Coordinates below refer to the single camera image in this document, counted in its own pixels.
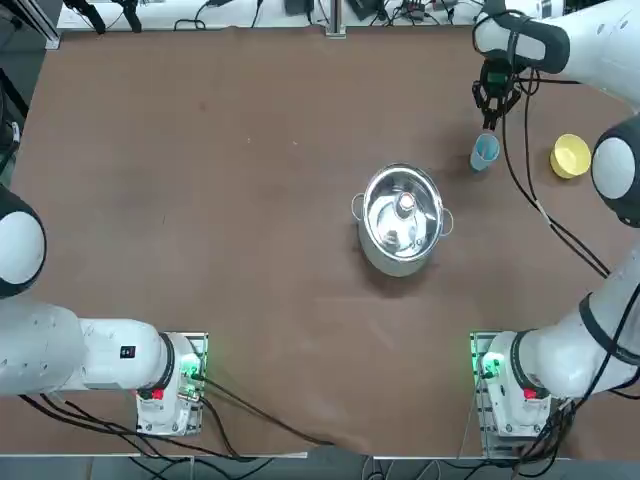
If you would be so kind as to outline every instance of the brown table surface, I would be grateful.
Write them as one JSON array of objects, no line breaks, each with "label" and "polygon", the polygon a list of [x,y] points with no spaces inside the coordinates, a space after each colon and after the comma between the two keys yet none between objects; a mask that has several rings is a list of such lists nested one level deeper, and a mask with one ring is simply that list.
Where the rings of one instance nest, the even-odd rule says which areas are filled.
[{"label": "brown table surface", "polygon": [[[208,331],[220,382],[346,448],[455,456],[473,388],[469,332],[552,324],[600,283],[504,161],[470,173],[481,63],[467,28],[345,41],[315,30],[67,35],[47,54],[14,180],[48,232],[31,294],[79,316]],[[631,232],[588,176],[554,178],[548,153],[565,132],[593,145],[629,113],[587,87],[543,86],[531,114],[546,208],[615,264]],[[522,109],[509,121],[522,172]],[[407,279],[363,260],[349,205],[396,161],[430,172],[455,216],[428,268]],[[131,424],[124,397],[73,395]],[[17,399],[0,406],[3,453],[131,451]],[[567,454],[640,459],[635,407],[598,395]],[[308,447],[219,409],[242,452]],[[470,432],[465,454],[479,455],[475,416]],[[209,418],[194,441],[221,450]]]}]

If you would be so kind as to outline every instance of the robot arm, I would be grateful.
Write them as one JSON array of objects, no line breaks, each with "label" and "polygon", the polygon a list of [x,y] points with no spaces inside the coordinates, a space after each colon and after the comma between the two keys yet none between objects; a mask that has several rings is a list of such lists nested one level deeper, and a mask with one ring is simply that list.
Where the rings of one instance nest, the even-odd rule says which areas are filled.
[{"label": "robot arm", "polygon": [[36,212],[1,185],[0,239],[0,395],[136,390],[138,429],[200,430],[203,386],[191,373],[204,373],[204,336],[196,353],[200,338],[130,319],[79,319],[19,295],[42,271],[47,242]]},{"label": "robot arm", "polygon": [[[541,17],[541,4],[532,8],[528,0],[487,0],[474,29],[474,45],[489,62],[513,64],[512,72],[531,67],[560,74],[638,111],[640,56],[633,49],[640,38],[640,4],[610,0],[564,17]],[[624,224],[640,227],[640,115],[601,136],[592,165],[594,185],[606,205]],[[640,244],[601,288],[556,325],[496,336],[483,364],[499,435],[535,437],[549,414],[550,398],[583,396],[607,351],[614,353],[593,393],[637,378],[637,304],[617,345],[612,338],[639,284]]]}]

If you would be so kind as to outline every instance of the black cable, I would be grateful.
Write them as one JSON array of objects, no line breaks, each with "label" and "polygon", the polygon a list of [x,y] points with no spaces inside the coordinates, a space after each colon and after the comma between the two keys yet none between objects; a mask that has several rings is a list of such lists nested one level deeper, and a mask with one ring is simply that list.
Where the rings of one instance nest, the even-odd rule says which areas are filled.
[{"label": "black cable", "polygon": [[253,470],[249,470],[247,473],[244,473],[244,474],[240,475],[239,477],[235,477],[233,480],[244,480],[245,478],[250,477],[254,473],[258,473],[260,470],[262,470],[264,467],[269,465],[274,460],[275,460],[275,458],[270,458],[266,462],[264,462],[262,465],[258,465]]},{"label": "black cable", "polygon": [[177,31],[178,25],[180,25],[181,23],[193,23],[196,30],[206,30],[207,25],[198,17],[200,17],[200,14],[202,13],[202,11],[210,5],[211,5],[211,2],[209,1],[202,4],[200,8],[198,8],[198,11],[196,12],[196,16],[193,18],[180,18],[179,20],[176,20],[175,23],[173,24],[173,31],[174,32]]},{"label": "black cable", "polygon": [[320,5],[320,11],[322,12],[324,21],[327,22],[327,25],[330,24],[331,22],[329,21],[329,17],[327,17],[327,12],[324,10],[324,5],[322,4],[322,0],[318,0],[318,5]]},{"label": "black cable", "polygon": [[89,430],[92,432],[96,432],[96,433],[104,433],[105,435],[116,435],[118,436],[119,434],[122,435],[127,435],[127,436],[135,436],[135,437],[139,437],[139,438],[152,438],[154,440],[157,440],[159,442],[164,442],[164,443],[170,443],[171,445],[176,445],[178,447],[183,447],[189,450],[194,450],[197,452],[201,452],[201,453],[206,453],[207,455],[213,455],[214,457],[218,457],[218,458],[225,458],[227,460],[236,460],[239,462],[246,462],[246,461],[253,461],[251,459],[245,459],[245,458],[234,458],[234,457],[230,457],[229,455],[224,455],[222,453],[218,453],[215,452],[213,450],[209,450],[207,448],[203,448],[203,447],[198,447],[197,445],[189,445],[188,443],[183,443],[183,442],[179,442],[177,440],[173,440],[172,438],[169,437],[163,437],[160,435],[153,435],[150,433],[143,433],[143,432],[136,432],[133,430],[130,430],[128,428],[125,427],[121,427],[121,432],[119,433],[114,433],[106,428],[98,428],[94,425],[88,425],[86,423],[81,423],[75,420],[71,420],[69,418],[65,418],[62,417],[54,412],[49,411],[47,408],[43,407],[42,405],[40,405],[38,402],[36,402],[35,400],[27,397],[26,395],[19,395],[20,399],[22,399],[25,403],[29,404],[31,407],[35,408],[36,410],[38,410],[40,413],[46,415],[49,418],[52,418],[54,420],[58,420],[62,423],[66,423],[69,425],[73,425],[74,427],[79,427],[82,428],[84,430]]},{"label": "black cable", "polygon": [[466,477],[464,477],[464,480],[469,480],[474,473],[476,473],[478,470],[480,470],[481,468],[486,467],[487,465],[489,465],[487,462],[481,462],[478,465],[476,465],[475,467],[473,467],[473,469],[467,474]]},{"label": "black cable", "polygon": [[619,392],[618,390],[609,390],[609,393],[626,398],[627,400],[640,400],[640,395],[629,395],[628,393]]},{"label": "black cable", "polygon": [[256,3],[256,14],[253,16],[253,21],[251,22],[251,28],[256,26],[256,22],[258,21],[258,14],[260,13],[260,7],[262,6],[262,2],[264,0],[258,0]]},{"label": "black cable", "polygon": [[[471,31],[471,41],[472,41],[472,46],[473,49],[482,54],[482,51],[480,51],[480,49],[478,48],[478,45],[476,43],[476,31],[477,29],[485,22],[489,21],[489,20],[495,20],[496,18],[502,17],[504,15],[510,15],[510,14],[516,14],[516,15],[520,15],[520,16],[524,16],[524,14],[519,11],[519,10],[504,10],[500,13],[494,14],[494,15],[488,15],[484,18],[482,18],[480,21],[478,21],[474,26],[473,29]],[[515,44],[517,44],[517,38],[515,39],[514,42],[514,48],[513,48],[513,58],[511,58],[511,65],[515,65],[516,63],[516,48],[515,48]],[[517,80],[519,77],[515,76],[515,75],[511,75],[511,77],[507,80],[508,82],[508,86],[505,89],[505,96],[504,96],[504,101],[506,103],[507,99],[509,98],[509,94],[513,88],[514,85],[514,81]],[[530,91],[530,90],[526,90],[524,89],[524,93],[527,95],[527,98],[529,98],[531,95],[533,95],[535,92],[537,91],[537,89],[535,91]],[[524,190],[524,188],[522,187],[522,185],[520,184],[520,181],[518,180],[514,170],[513,170],[513,166],[511,165],[511,160],[509,158],[509,153],[508,153],[508,148],[507,148],[507,141],[506,141],[506,125],[505,125],[505,119],[506,119],[506,112],[503,110],[502,112],[502,144],[503,144],[503,149],[505,151],[505,159],[507,162],[507,168],[509,170],[509,175],[511,176],[513,182],[515,183],[516,187],[518,188],[518,190],[520,191],[520,193],[522,194],[522,196],[527,200],[527,202],[529,203],[529,205],[531,205],[533,208],[535,208],[536,210],[538,210],[540,213],[541,212],[541,206],[540,203],[536,201],[534,201],[529,194],[527,194],[527,192]],[[527,135],[526,138],[528,138],[528,132],[525,129],[525,134]],[[606,278],[609,274],[610,274],[610,270],[598,259],[598,257],[580,240],[578,239],[573,233],[571,233],[567,228],[565,228],[560,222],[556,221],[553,217],[551,217],[550,215],[548,215],[545,212],[546,218],[548,218],[550,226],[553,225],[553,227],[551,227],[551,230],[556,234],[556,236],[558,236],[558,238],[560,240],[562,240],[562,242],[567,245],[567,247],[569,247],[569,249],[571,249],[571,251],[573,251],[578,257],[580,257],[587,265],[589,265],[596,273],[598,273],[601,277]],[[593,262],[590,261],[588,258],[586,258],[585,254],[583,254],[582,252],[578,251],[578,249],[572,245],[569,240],[567,240],[563,235],[561,235],[558,230],[560,230],[561,232],[563,232],[565,235],[567,235],[568,237],[570,237],[574,242],[576,242],[576,244],[578,244],[580,246],[580,248],[582,248],[582,250],[584,252],[586,252],[587,255],[589,255],[592,259]]]},{"label": "black cable", "polygon": [[116,19],[115,19],[113,22],[111,22],[111,24],[106,28],[106,30],[109,30],[109,29],[110,29],[111,27],[113,27],[116,23],[118,23],[118,20],[120,20],[120,18],[122,18],[122,15],[124,15],[124,10],[122,10],[122,11],[120,12],[120,15],[118,15],[118,16],[116,17]]},{"label": "black cable", "polygon": [[447,12],[447,18],[449,19],[449,23],[453,25],[453,10],[449,10],[447,8],[447,4],[444,3],[444,0],[440,0],[440,2],[442,3],[442,7],[444,8],[444,11]]},{"label": "black cable", "polygon": [[211,412],[211,415],[213,415],[213,419],[215,420],[218,426],[218,430],[220,431],[220,437],[222,437],[222,443],[224,443],[224,446],[227,449],[227,452],[229,452],[229,454],[231,454],[233,457],[240,457],[238,452],[236,452],[236,450],[231,446],[231,442],[229,441],[227,432],[224,429],[224,425],[222,425],[222,419],[220,418],[220,415],[218,415],[218,411],[213,407],[211,402],[206,398],[201,397],[200,401],[207,408],[207,410]]},{"label": "black cable", "polygon": [[151,477],[149,480],[155,480],[156,478],[163,478],[161,475],[163,473],[165,473],[167,470],[169,470],[170,468],[175,467],[176,465],[179,465],[181,463],[186,463],[186,462],[190,462],[191,458],[190,457],[184,457],[184,458],[179,458],[177,460],[174,460],[173,463],[170,463],[169,465],[167,465],[166,467],[164,467],[162,470],[160,470],[159,472],[155,473],[153,477]]},{"label": "black cable", "polygon": [[444,463],[445,465],[449,465],[451,468],[455,468],[457,470],[473,470],[474,467],[471,466],[465,466],[465,465],[456,465],[455,463],[451,463],[451,462],[447,462],[446,460],[439,460],[440,462]]},{"label": "black cable", "polygon": [[[531,155],[529,151],[529,104],[530,104],[531,97],[535,95],[535,93],[540,88],[538,84],[535,90],[533,90],[532,85],[533,85],[534,72],[535,71],[531,69],[531,75],[528,80],[529,87],[527,89],[523,87],[523,92],[526,96],[525,107],[524,107],[524,148],[525,148],[525,167],[526,167],[527,182],[529,184],[529,193],[531,194],[531,199],[528,198],[528,201],[530,204],[532,204],[534,208],[540,211],[542,209],[542,205],[540,204],[540,201],[538,200],[538,196],[536,195],[535,189],[533,187],[533,180],[531,177],[531,160],[530,160]],[[556,221],[554,218],[546,214],[546,212],[545,212],[545,215],[547,216],[547,218],[549,218],[549,227],[551,228],[551,231],[553,231],[553,233],[555,233],[556,236],[558,236],[558,238],[560,238],[560,240],[562,240],[565,243],[565,245],[567,245],[576,255],[578,255],[582,260],[584,260],[596,273],[598,273],[598,275],[600,275],[603,278],[607,278],[610,275],[611,271],[609,270],[609,268],[607,268],[607,266],[578,237],[576,237],[573,233],[571,233],[560,222]],[[564,233],[569,238],[571,238],[574,242],[576,242],[576,244],[578,244],[582,248],[582,250],[591,257],[593,262],[585,258],[585,256],[581,252],[579,252],[573,245],[571,245],[569,241],[565,237],[563,237],[563,235],[560,232]]]},{"label": "black cable", "polygon": [[138,467],[140,467],[141,469],[143,469],[147,473],[150,473],[151,475],[153,475],[153,477],[151,477],[152,479],[159,478],[160,480],[168,480],[167,477],[162,476],[161,472],[155,472],[155,471],[151,470],[149,467],[147,467],[146,465],[143,465],[142,463],[140,463],[135,458],[129,457],[129,460],[131,460],[133,463],[135,463]]},{"label": "black cable", "polygon": [[243,400],[242,398],[240,398],[235,393],[231,392],[230,390],[228,390],[227,388],[223,387],[222,385],[214,382],[213,380],[208,379],[207,377],[204,377],[204,376],[198,375],[198,374],[194,374],[194,375],[191,376],[191,378],[193,378],[194,380],[199,380],[201,382],[205,382],[205,383],[211,385],[212,387],[220,390],[222,393],[224,393],[228,397],[232,398],[236,402],[240,403],[241,405],[245,406],[246,408],[251,410],[253,413],[257,414],[258,416],[262,417],[263,419],[265,419],[265,420],[277,425],[278,427],[282,428],[283,430],[286,430],[289,433],[292,433],[293,435],[295,435],[297,437],[302,438],[303,440],[306,440],[307,442],[314,443],[316,445],[326,445],[326,446],[335,445],[333,442],[330,442],[328,440],[320,440],[318,438],[312,437],[311,435],[307,435],[306,433],[302,433],[300,430],[297,430],[297,429],[287,425],[282,420],[274,417],[273,415],[269,415],[265,411],[260,410],[258,407],[250,404],[246,400]]},{"label": "black cable", "polygon": [[[71,418],[76,418],[78,420],[85,420],[85,421],[90,421],[91,423],[97,423],[99,425],[102,425],[103,427],[111,430],[111,431],[115,431],[114,428],[125,428],[122,427],[121,425],[118,425],[116,423],[111,423],[111,422],[106,422],[106,421],[102,421],[96,417],[94,417],[93,415],[90,415],[89,413],[87,413],[86,411],[84,411],[83,409],[81,409],[79,406],[77,406],[76,404],[72,403],[72,402],[67,402],[65,401],[65,403],[67,405],[69,405],[70,407],[76,409],[78,412],[80,412],[81,415],[75,414],[73,412],[70,412],[68,410],[65,410],[62,407],[59,407],[58,405],[56,405],[55,403],[53,403],[51,401],[51,399],[49,397],[47,397],[44,394],[40,394],[40,398],[42,398],[42,400],[53,410],[55,410],[58,413],[61,413],[63,415],[66,415],[67,417],[71,417]],[[129,445],[131,445],[133,448],[135,448],[141,455],[148,457],[149,454],[147,452],[145,452],[142,448],[140,448],[138,445],[135,444],[135,442],[129,440],[124,434],[118,434],[118,436],[124,440],[125,442],[127,442]],[[140,439],[143,440],[145,442],[145,444],[151,449],[151,451],[158,456],[158,458],[161,458],[163,460],[166,460],[168,462],[172,462],[172,460],[168,457],[165,457],[164,455],[162,455],[153,445],[151,445],[151,443],[147,440],[147,439]]]},{"label": "black cable", "polygon": [[558,449],[559,449],[559,447],[560,447],[560,445],[556,446],[556,448],[553,450],[553,456],[551,457],[551,461],[549,462],[549,464],[546,467],[544,467],[538,473],[522,473],[522,472],[518,472],[518,474],[521,477],[525,477],[525,478],[538,478],[538,477],[543,476],[549,470],[551,470],[551,467],[553,467],[553,464],[556,462],[556,458],[558,457]]},{"label": "black cable", "polygon": [[[53,408],[54,410],[60,412],[60,413],[64,413],[65,415],[69,416],[69,417],[73,417],[73,418],[79,418],[82,420],[91,420],[93,422],[97,422],[100,423],[101,425],[103,425],[104,427],[106,427],[107,429],[115,432],[115,429],[111,427],[111,425],[109,425],[109,422],[103,422],[99,419],[97,419],[96,417],[94,417],[93,415],[90,415],[89,413],[87,413],[86,411],[84,411],[83,409],[81,409],[80,407],[78,407],[75,404],[71,404],[71,402],[69,402],[70,406],[73,406],[73,408],[77,409],[82,415],[77,415],[73,412],[69,412],[68,410],[65,410],[64,408],[58,407],[55,403],[53,403],[49,397],[47,397],[44,394],[41,394],[40,397],[47,403],[47,405],[49,405],[51,408]],[[131,445],[133,448],[135,448],[138,452],[140,452],[144,457],[149,457],[149,454],[147,452],[145,452],[144,450],[142,450],[138,445],[135,444],[135,442],[129,440],[126,436],[119,434],[118,435],[122,440],[124,440],[125,442],[127,442],[129,445]],[[157,453],[158,457],[157,458],[161,458],[163,460],[166,460],[169,462],[169,466],[173,465],[175,462],[173,460],[171,460],[170,458],[167,458],[165,456],[163,456],[162,454],[160,454],[160,452],[158,452],[146,439],[144,439],[145,443],[155,452]],[[142,468],[143,470],[145,470],[147,473],[151,473],[153,475],[153,478],[159,478],[160,480],[167,480],[165,477],[162,476],[162,473],[164,473],[164,471],[166,471],[166,468],[161,471],[161,472],[155,472],[154,470],[148,468],[147,466],[143,465],[142,463],[138,462],[135,458],[133,457],[129,457],[129,460],[131,460],[133,463],[135,463],[138,467]]]},{"label": "black cable", "polygon": [[[72,403],[72,402],[65,401],[65,404],[67,404],[67,405],[69,405],[70,407],[75,408],[76,410],[78,410],[78,412],[80,412],[80,414],[81,414],[81,415],[75,414],[75,413],[73,413],[73,412],[70,412],[70,411],[68,411],[68,410],[65,410],[64,408],[61,408],[61,407],[57,406],[55,403],[53,403],[53,402],[52,402],[52,401],[51,401],[51,400],[50,400],[46,395],[44,395],[44,394],[41,394],[40,396],[41,396],[41,397],[42,397],[42,399],[47,403],[47,405],[49,405],[49,406],[50,406],[51,408],[53,408],[54,410],[56,410],[56,411],[58,411],[58,412],[60,412],[60,413],[65,414],[65,415],[66,415],[66,416],[68,416],[68,417],[71,417],[71,418],[77,418],[77,419],[81,419],[81,420],[84,420],[84,421],[87,421],[87,422],[98,423],[98,424],[103,425],[103,426],[107,429],[107,431],[108,431],[110,434],[114,434],[114,435],[117,435],[118,437],[122,438],[123,440],[125,440],[127,443],[129,443],[131,446],[133,446],[133,447],[134,447],[138,452],[140,452],[140,453],[141,453],[142,455],[144,455],[145,457],[148,457],[148,458],[158,458],[158,459],[161,459],[161,460],[164,460],[164,461],[169,462],[169,465],[167,465],[165,468],[163,468],[163,469],[162,469],[162,470],[160,470],[159,472],[155,472],[155,471],[153,471],[152,469],[150,469],[150,468],[146,467],[145,465],[143,465],[142,463],[140,463],[140,462],[136,461],[136,459],[134,459],[134,458],[131,458],[131,457],[130,457],[129,459],[130,459],[133,463],[135,463],[135,464],[136,464],[136,465],[138,465],[140,468],[144,469],[145,471],[147,471],[148,473],[151,473],[151,474],[153,475],[153,477],[152,477],[150,480],[154,480],[154,479],[156,479],[156,478],[160,478],[161,480],[167,480],[165,477],[163,477],[163,473],[165,473],[167,470],[169,470],[169,469],[170,469],[171,467],[173,467],[174,465],[177,465],[177,464],[180,464],[180,463],[184,463],[184,462],[187,462],[187,461],[189,461],[189,460],[190,460],[190,458],[182,458],[182,459],[175,459],[175,460],[174,460],[174,459],[171,459],[171,458],[168,458],[168,457],[166,457],[166,456],[162,455],[160,452],[158,452],[158,451],[157,451],[157,449],[155,449],[155,447],[153,447],[153,445],[151,445],[151,444],[149,443],[149,441],[148,441],[146,438],[143,438],[143,437],[144,437],[144,436],[147,436],[147,437],[153,437],[153,438],[157,438],[158,440],[162,440],[162,439],[163,439],[163,437],[154,437],[154,436],[152,436],[152,435],[139,435],[139,434],[138,434],[138,432],[136,432],[135,436],[136,436],[136,437],[139,437],[139,438],[140,438],[140,440],[144,441],[144,442],[149,446],[149,448],[150,448],[150,449],[152,449],[152,450],[154,451],[154,453],[156,453],[156,454],[157,454],[157,457],[150,457],[148,453],[146,453],[144,450],[142,450],[142,449],[141,449],[140,447],[138,447],[134,442],[132,442],[131,440],[129,440],[129,439],[126,437],[126,435],[130,435],[130,433],[129,433],[129,432],[131,432],[131,430],[128,430],[126,427],[124,427],[124,426],[122,426],[122,425],[119,425],[119,424],[117,424],[117,423],[114,423],[114,422],[107,422],[107,421],[104,421],[104,420],[100,420],[99,418],[97,418],[97,417],[95,417],[95,416],[93,416],[93,415],[89,414],[88,412],[86,412],[85,410],[83,410],[82,408],[80,408],[79,406],[75,405],[75,404],[74,404],[74,403]],[[33,403],[31,403],[31,402],[27,402],[27,403],[29,403],[29,404],[30,404],[30,405],[32,405],[32,406],[33,406],[34,404],[35,404],[35,405],[38,405],[35,401],[33,401],[32,399],[29,399],[28,397],[20,396],[20,398],[22,398],[23,400],[24,400],[25,398],[27,398],[28,400],[31,400],[31,402],[33,402]],[[42,405],[38,405],[38,406],[39,406],[39,407],[41,407],[41,408],[38,408],[38,410],[40,410],[40,411],[46,410]],[[56,418],[57,416],[55,416],[54,414],[51,414],[51,415],[53,416],[53,418],[55,418],[56,420],[60,420],[60,421],[62,421],[63,423],[70,423],[70,424],[74,424],[74,422],[72,422],[72,421],[70,421],[70,420],[65,421],[65,419],[64,419],[63,417],[62,417],[62,418]],[[253,460],[255,460],[255,459],[253,459],[253,458],[251,458],[251,459],[243,458],[243,460],[250,460],[250,461],[253,461]],[[245,474],[242,474],[242,475],[240,475],[239,477],[233,478],[233,477],[231,477],[227,472],[225,472],[223,469],[221,469],[221,468],[220,468],[220,467],[218,467],[217,465],[212,464],[211,462],[207,462],[207,461],[205,461],[205,460],[198,459],[198,458],[194,459],[195,463],[200,463],[200,464],[206,465],[207,467],[209,467],[209,468],[211,468],[211,469],[215,470],[216,472],[218,472],[218,473],[219,473],[220,475],[222,475],[226,480],[244,480],[245,478],[247,478],[247,477],[249,477],[249,476],[253,475],[254,473],[257,473],[257,472],[259,472],[260,470],[262,470],[263,468],[265,468],[265,467],[266,467],[267,465],[269,465],[273,460],[274,460],[273,458],[270,458],[270,459],[268,459],[266,462],[262,463],[261,465],[257,466],[256,468],[254,468],[253,470],[250,470],[249,472],[247,472],[247,473],[245,473]]]}]

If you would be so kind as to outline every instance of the green light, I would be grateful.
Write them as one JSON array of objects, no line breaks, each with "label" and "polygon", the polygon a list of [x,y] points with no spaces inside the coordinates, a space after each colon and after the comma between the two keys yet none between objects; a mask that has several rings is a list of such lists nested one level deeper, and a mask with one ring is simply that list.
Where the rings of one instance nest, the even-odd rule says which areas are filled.
[{"label": "green light", "polygon": [[495,377],[500,372],[500,364],[504,361],[501,353],[487,352],[482,358],[482,369],[487,378]]}]

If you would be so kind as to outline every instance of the white cable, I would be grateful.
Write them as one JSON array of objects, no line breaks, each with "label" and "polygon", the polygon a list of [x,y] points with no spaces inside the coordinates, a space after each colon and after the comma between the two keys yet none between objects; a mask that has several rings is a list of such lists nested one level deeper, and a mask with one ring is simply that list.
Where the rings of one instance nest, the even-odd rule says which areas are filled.
[{"label": "white cable", "polygon": [[367,465],[369,464],[369,460],[371,460],[372,457],[367,456],[367,458],[364,461],[364,465],[362,465],[362,472],[360,473],[360,480],[364,480],[364,471],[367,469]]},{"label": "white cable", "polygon": [[389,480],[389,474],[391,473],[391,469],[393,468],[393,465],[395,463],[395,460],[391,460],[391,465],[389,465],[389,470],[387,470],[387,474],[384,476],[384,480]]},{"label": "white cable", "polygon": [[438,468],[438,477],[436,478],[436,480],[440,480],[440,478],[442,477],[442,470],[440,469],[440,462],[437,460],[431,460],[426,467],[424,467],[422,469],[422,471],[420,472],[420,474],[416,477],[416,480],[420,480],[422,478],[422,476],[427,473],[427,470],[429,470],[431,468],[431,466],[433,464],[436,464],[436,467]]},{"label": "white cable", "polygon": [[456,460],[460,460],[462,456],[462,452],[464,451],[464,444],[467,441],[467,435],[469,434],[469,425],[471,424],[471,415],[473,414],[473,406],[475,404],[476,392],[478,391],[478,386],[480,385],[480,361],[482,357],[478,356],[478,360],[476,361],[476,372],[478,378],[476,379],[476,384],[473,387],[473,392],[471,394],[471,402],[469,403],[469,412],[467,413],[467,424],[464,426],[464,435],[462,436],[462,443],[460,444],[460,450],[458,451],[458,456]]}]

